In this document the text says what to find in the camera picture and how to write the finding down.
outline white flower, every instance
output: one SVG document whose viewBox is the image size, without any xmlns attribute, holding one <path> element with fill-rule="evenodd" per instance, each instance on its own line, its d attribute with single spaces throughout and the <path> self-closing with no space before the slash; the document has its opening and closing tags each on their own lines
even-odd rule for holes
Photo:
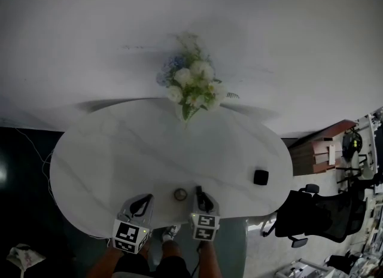
<svg viewBox="0 0 383 278">
<path fill-rule="evenodd" d="M 182 68 L 176 71 L 174 75 L 174 80 L 179 82 L 182 88 L 185 87 L 187 84 L 191 84 L 193 81 L 189 69 L 186 68 Z"/>
<path fill-rule="evenodd" d="M 196 81 L 196 85 L 198 85 L 198 87 L 200 87 L 202 89 L 206 88 L 208 86 L 208 84 L 209 84 L 209 81 L 207 81 L 207 80 L 197 80 Z"/>
<path fill-rule="evenodd" d="M 181 88 L 171 85 L 168 88 L 168 99 L 172 102 L 179 103 L 182 100 L 182 90 Z"/>
<path fill-rule="evenodd" d="M 214 69 L 206 61 L 194 61 L 190 66 L 192 75 L 202 75 L 207 81 L 214 79 Z"/>
<path fill-rule="evenodd" d="M 217 108 L 221 105 L 221 102 L 218 100 L 212 100 L 206 107 L 209 111 L 217 110 Z"/>
<path fill-rule="evenodd" d="M 203 95 L 200 95 L 198 97 L 189 96 L 186 100 L 186 103 L 191 104 L 192 106 L 196 108 L 199 108 L 205 104 L 205 98 Z"/>
<path fill-rule="evenodd" d="M 209 83 L 209 91 L 211 94 L 214 94 L 215 100 L 218 102 L 222 102 L 224 98 L 227 96 L 227 90 L 224 84 L 219 83 L 218 81 L 213 81 Z"/>
</svg>

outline flower bouquet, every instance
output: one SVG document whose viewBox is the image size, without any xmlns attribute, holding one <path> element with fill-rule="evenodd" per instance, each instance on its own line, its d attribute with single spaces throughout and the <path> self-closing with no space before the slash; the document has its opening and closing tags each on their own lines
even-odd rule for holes
<svg viewBox="0 0 383 278">
<path fill-rule="evenodd" d="M 225 97 L 239 98 L 228 93 L 222 81 L 215 77 L 209 55 L 197 44 L 197 36 L 177 37 L 183 51 L 171 57 L 157 74 L 157 83 L 168 88 L 168 98 L 182 106 L 182 119 L 188 122 L 198 110 L 214 110 Z"/>
</svg>

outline chair armrest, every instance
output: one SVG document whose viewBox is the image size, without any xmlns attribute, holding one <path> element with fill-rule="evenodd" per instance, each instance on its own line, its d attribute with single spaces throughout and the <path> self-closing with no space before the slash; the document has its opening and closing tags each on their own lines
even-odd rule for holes
<svg viewBox="0 0 383 278">
<path fill-rule="evenodd" d="M 299 189 L 299 192 L 307 192 L 307 193 L 319 193 L 319 186 L 314 184 L 308 184 L 306 187 Z"/>
</svg>

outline black shorts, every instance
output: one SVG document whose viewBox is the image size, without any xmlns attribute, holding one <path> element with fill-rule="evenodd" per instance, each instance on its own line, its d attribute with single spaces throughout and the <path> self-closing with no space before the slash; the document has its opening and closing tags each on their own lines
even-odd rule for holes
<svg viewBox="0 0 383 278">
<path fill-rule="evenodd" d="M 114 272 L 133 273 L 155 278 L 191 278 L 185 260 L 178 256 L 169 256 L 162 259 L 156 271 L 151 272 L 148 262 L 142 255 L 127 253 L 119 259 Z"/>
</svg>

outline sneaker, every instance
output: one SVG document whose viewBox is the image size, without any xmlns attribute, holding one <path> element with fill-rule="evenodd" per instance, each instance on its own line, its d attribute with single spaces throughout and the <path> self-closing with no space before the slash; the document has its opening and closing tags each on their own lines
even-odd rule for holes
<svg viewBox="0 0 383 278">
<path fill-rule="evenodd" d="M 177 235 L 177 232 L 181 229 L 181 225 L 173 225 L 166 227 L 161 236 L 161 242 L 173 241 L 174 237 Z"/>
</svg>

